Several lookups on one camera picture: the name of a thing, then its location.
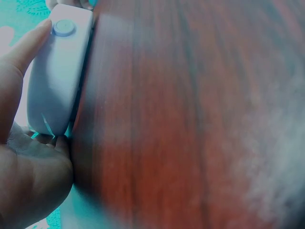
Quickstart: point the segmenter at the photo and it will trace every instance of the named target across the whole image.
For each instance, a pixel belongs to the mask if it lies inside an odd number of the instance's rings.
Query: white plastic casing
[[[93,13],[59,4],[49,18],[53,26],[61,20],[70,20],[74,31],[62,37],[52,28],[49,39],[33,61],[27,99],[28,125],[41,134],[63,135],[80,83]]]

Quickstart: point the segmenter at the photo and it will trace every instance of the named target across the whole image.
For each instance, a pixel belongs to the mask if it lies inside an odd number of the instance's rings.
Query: skin
[[[66,139],[31,139],[14,123],[24,74],[50,31],[46,20],[0,57],[0,229],[23,229],[45,218],[72,187]]]
[[[93,9],[88,0],[46,0],[46,5],[50,10],[52,10],[57,4],[82,7],[88,10]]]

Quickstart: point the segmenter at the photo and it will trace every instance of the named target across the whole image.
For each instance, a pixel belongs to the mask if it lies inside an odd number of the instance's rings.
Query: wood grain
[[[304,228],[305,1],[101,0],[75,183],[118,228]]]

